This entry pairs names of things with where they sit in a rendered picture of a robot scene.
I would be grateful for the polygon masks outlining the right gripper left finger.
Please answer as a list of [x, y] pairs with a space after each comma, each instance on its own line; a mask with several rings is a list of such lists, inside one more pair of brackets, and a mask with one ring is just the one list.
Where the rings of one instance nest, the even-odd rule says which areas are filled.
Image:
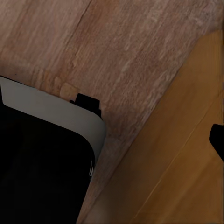
[[0, 129], [0, 180], [24, 142], [20, 124]]

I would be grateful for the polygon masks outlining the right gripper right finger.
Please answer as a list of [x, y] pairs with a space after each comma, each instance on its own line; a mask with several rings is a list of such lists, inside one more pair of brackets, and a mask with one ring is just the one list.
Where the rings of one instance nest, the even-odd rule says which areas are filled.
[[224, 126], [214, 124], [210, 132], [209, 140], [224, 162]]

